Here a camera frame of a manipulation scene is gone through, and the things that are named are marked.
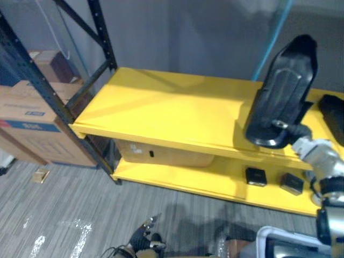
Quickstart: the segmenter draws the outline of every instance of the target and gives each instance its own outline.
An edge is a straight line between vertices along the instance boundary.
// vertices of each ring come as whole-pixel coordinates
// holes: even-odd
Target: gray carpet
[[[117,186],[101,170],[17,161],[0,177],[0,257],[99,257],[128,242],[148,217],[167,242],[166,256],[216,253],[223,236],[253,240],[271,225],[315,235],[315,219],[133,182]]]

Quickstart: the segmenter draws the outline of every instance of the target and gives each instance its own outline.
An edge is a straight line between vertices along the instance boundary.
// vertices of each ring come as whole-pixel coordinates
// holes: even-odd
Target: blue cable
[[[273,48],[273,46],[277,40],[278,35],[281,32],[281,29],[283,27],[283,24],[284,24],[286,18],[288,17],[288,14],[290,12],[292,4],[293,4],[293,0],[288,0],[287,4],[285,6],[285,9],[283,10],[283,13],[281,15],[281,18],[280,18],[280,20],[276,26],[275,34],[273,35],[273,38],[271,39],[271,42],[268,45],[267,51],[266,51],[262,61],[259,63],[256,72],[254,73],[254,75],[252,77],[252,81],[257,81],[260,73],[262,72],[263,66],[269,57],[269,54],[270,54],[270,52],[271,52],[271,50],[272,50],[272,48]]]

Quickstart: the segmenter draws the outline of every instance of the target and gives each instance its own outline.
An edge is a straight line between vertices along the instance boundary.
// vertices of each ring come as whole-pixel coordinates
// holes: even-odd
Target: cardboard box on floor
[[[69,83],[74,76],[67,60],[59,51],[29,51],[29,55],[49,82]]]
[[[64,86],[66,88],[62,87],[68,90],[58,91],[57,84],[54,86],[52,83],[52,87],[60,98],[64,98],[62,101],[65,103],[80,86],[69,84]],[[49,105],[38,93],[35,95],[35,89],[28,85],[28,81],[16,84],[13,90],[0,98],[0,128],[33,153],[54,163],[96,166],[96,162],[83,146],[72,138]]]
[[[0,85],[0,96],[7,94],[11,90],[11,87]],[[12,154],[15,158],[30,163],[37,163],[41,165],[47,164],[47,161],[34,154],[20,142],[15,140],[11,135],[0,129],[0,148],[4,151]]]
[[[214,155],[188,150],[161,147],[139,142],[115,140],[123,159],[134,163],[165,164],[173,166],[207,167]]]

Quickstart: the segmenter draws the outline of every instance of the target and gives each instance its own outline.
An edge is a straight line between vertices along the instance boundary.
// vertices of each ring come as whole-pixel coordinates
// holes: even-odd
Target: black metal rack
[[[105,62],[91,75],[88,80],[82,85],[80,90],[64,105],[58,97],[54,89],[51,87],[42,72],[30,58],[28,52],[20,42],[19,38],[6,21],[4,15],[0,11],[0,44],[3,48],[16,59],[17,68],[23,75],[34,85],[36,90],[48,105],[55,111],[57,116],[66,124],[73,138],[78,140],[85,149],[90,153],[94,160],[104,169],[108,174],[112,174],[114,170],[114,160],[110,158],[108,162],[101,153],[96,149],[94,144],[88,139],[79,139],[74,132],[69,128],[68,124],[74,122],[75,117],[71,113],[71,109],[81,100],[81,98],[92,87],[94,82],[102,75],[102,73],[109,68],[111,70],[117,69],[116,59],[112,50],[108,31],[106,29],[105,20],[103,17],[101,5],[99,0],[88,0],[88,5],[92,13],[94,23],[96,25],[97,33],[90,28],[90,26],[71,8],[65,0],[53,0],[64,12],[66,12],[81,28],[83,28],[88,35],[90,35],[95,42],[97,42],[104,51],[106,57]]]

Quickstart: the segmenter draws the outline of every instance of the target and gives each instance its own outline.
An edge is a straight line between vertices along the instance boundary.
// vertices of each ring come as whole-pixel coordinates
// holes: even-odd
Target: yellow metal shelving unit
[[[70,125],[83,138],[87,134],[214,154],[208,168],[186,168],[121,160],[114,179],[123,178],[236,200],[303,214],[315,215],[310,193],[295,197],[278,186],[282,171],[299,174],[310,166],[291,147],[267,149],[254,146],[244,136],[251,104],[261,82],[206,77],[162,71],[119,68],[75,122]],[[311,90],[308,100],[324,94]],[[315,138],[330,139],[343,156],[322,114],[314,105],[303,119]],[[244,183],[243,167],[267,166],[268,186]]]

